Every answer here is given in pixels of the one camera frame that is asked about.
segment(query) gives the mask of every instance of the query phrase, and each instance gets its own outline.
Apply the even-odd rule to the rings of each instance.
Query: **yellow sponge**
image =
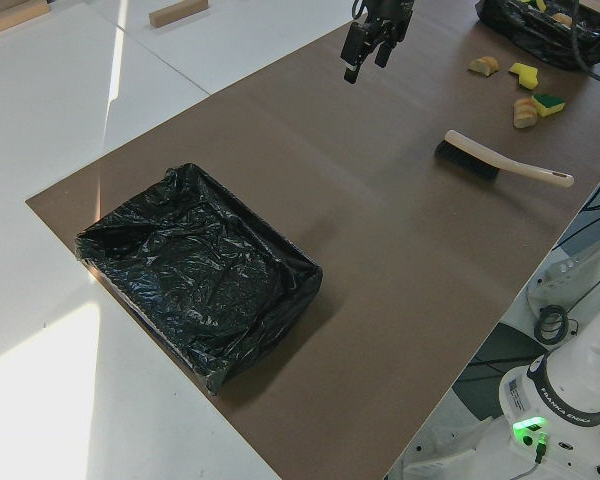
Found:
[[[531,96],[531,99],[536,106],[536,110],[543,118],[547,115],[561,112],[566,105],[563,99],[560,97],[552,97],[551,95],[535,94]]]
[[[518,82],[524,88],[533,90],[538,86],[538,69],[523,63],[514,63],[509,69],[511,73],[518,75]]]

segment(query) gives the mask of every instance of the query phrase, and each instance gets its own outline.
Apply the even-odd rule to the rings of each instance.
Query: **brown table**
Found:
[[[416,4],[381,70],[342,80],[346,28],[223,90],[28,203],[76,233],[186,162],[201,165],[325,272],[278,349],[210,401],[284,480],[380,479],[600,180],[600,84],[540,64],[477,23],[471,1]],[[466,70],[482,55],[502,70]],[[512,126],[540,68],[561,114]],[[573,174],[561,189],[486,183],[434,159],[457,129]]]

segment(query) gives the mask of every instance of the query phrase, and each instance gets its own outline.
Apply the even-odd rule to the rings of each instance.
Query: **black trash bag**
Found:
[[[322,281],[319,266],[192,164],[80,233],[76,256],[213,395],[271,352]]]
[[[579,65],[571,48],[571,28],[551,18],[555,13],[571,15],[573,3],[568,0],[545,0],[541,12],[520,0],[480,0],[476,10],[480,20],[515,45],[543,62],[564,70],[577,70]],[[600,13],[579,9],[578,47],[588,66],[600,63]]]

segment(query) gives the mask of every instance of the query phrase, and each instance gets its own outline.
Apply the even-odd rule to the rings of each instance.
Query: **brush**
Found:
[[[436,148],[436,155],[487,180],[493,180],[500,170],[506,170],[558,187],[573,185],[573,177],[569,174],[516,162],[455,130],[449,130],[444,135],[444,140]]]

